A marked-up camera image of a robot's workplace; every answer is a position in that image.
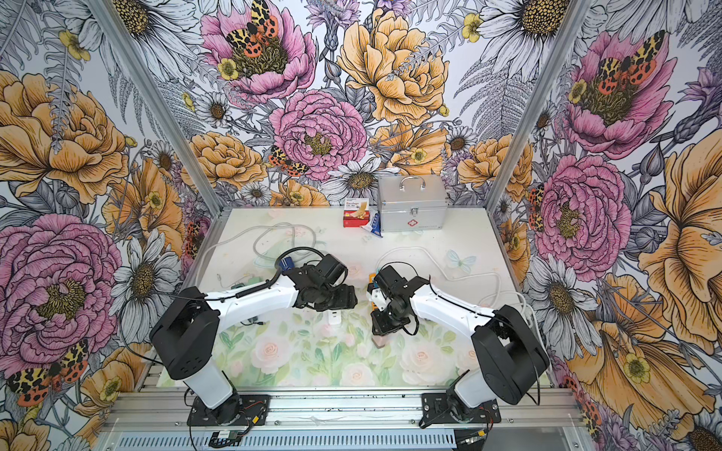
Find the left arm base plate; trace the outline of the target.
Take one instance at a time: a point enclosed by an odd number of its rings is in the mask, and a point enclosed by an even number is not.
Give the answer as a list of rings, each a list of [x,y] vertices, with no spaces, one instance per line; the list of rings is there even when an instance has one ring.
[[[235,394],[219,407],[208,408],[195,397],[186,424],[191,427],[246,427],[264,425],[271,397],[259,394]]]

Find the blue white tissue pack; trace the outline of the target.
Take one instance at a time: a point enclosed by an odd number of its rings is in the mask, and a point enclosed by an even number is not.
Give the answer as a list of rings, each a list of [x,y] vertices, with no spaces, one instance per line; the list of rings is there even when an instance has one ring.
[[[381,214],[377,210],[369,210],[369,221],[361,227],[375,237],[382,238]]]

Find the white power strip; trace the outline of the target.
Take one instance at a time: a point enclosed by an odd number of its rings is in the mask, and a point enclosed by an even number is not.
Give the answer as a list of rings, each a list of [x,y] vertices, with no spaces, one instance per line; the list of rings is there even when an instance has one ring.
[[[342,315],[339,311],[331,311],[327,315],[328,323],[332,326],[338,326],[342,323]]]

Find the silver first aid case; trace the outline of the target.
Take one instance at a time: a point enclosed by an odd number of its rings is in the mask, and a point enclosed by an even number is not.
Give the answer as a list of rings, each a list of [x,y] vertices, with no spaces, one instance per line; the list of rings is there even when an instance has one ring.
[[[447,193],[439,176],[396,176],[379,181],[381,231],[441,229],[447,213]]]

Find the pink USB charger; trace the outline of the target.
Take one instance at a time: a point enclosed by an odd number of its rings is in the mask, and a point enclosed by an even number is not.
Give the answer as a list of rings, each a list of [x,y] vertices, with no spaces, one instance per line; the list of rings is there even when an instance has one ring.
[[[389,336],[372,336],[372,342],[373,344],[379,348],[382,349],[387,345],[389,342],[390,337]]]

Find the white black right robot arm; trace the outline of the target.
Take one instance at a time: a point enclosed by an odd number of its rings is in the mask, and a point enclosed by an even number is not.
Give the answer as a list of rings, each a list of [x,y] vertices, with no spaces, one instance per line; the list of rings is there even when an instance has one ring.
[[[516,405],[550,365],[545,347],[512,306],[474,306],[438,289],[429,278],[407,279],[385,265],[367,287],[372,334],[388,336],[422,319],[470,341],[477,364],[447,389],[449,407],[459,415],[485,402]]]

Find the red white bandage box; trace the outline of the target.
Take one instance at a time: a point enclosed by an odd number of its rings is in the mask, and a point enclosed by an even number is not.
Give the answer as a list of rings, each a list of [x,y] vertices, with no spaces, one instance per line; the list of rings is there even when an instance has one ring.
[[[343,206],[342,225],[346,229],[356,229],[368,225],[370,221],[370,202],[367,198],[347,197]]]

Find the aluminium front rail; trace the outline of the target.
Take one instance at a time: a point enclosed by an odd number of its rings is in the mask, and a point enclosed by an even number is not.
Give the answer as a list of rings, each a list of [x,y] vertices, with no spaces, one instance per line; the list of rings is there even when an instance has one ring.
[[[368,392],[322,388],[278,389],[269,393],[265,430],[312,428],[415,428],[422,418],[423,389],[372,389]],[[122,394],[111,408],[103,432],[183,431],[192,397],[180,388],[154,388]],[[582,413],[568,389],[545,388],[541,402],[517,405],[500,400],[496,428],[581,427]]]

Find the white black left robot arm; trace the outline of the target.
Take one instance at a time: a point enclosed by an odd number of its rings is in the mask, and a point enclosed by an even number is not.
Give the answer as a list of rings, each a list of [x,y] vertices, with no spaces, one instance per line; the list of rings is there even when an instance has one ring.
[[[243,417],[242,397],[212,357],[216,337],[231,326],[280,309],[351,310],[355,289],[336,257],[298,246],[281,254],[273,277],[230,291],[185,289],[150,331],[150,342],[174,381],[196,395],[187,424],[227,426]]]

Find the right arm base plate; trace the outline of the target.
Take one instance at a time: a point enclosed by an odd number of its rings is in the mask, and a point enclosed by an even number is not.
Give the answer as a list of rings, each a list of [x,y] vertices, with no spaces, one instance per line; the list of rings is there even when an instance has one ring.
[[[470,408],[451,395],[440,392],[427,392],[421,395],[421,413],[420,428],[447,424],[492,426],[501,422],[496,400]]]

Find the blue device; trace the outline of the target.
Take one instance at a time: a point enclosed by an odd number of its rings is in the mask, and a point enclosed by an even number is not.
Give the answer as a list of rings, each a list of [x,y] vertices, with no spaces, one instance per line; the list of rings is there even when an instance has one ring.
[[[289,270],[294,269],[295,264],[293,262],[293,258],[290,256],[282,257],[282,259],[280,259],[278,261],[278,268],[279,268],[280,272],[287,272]]]

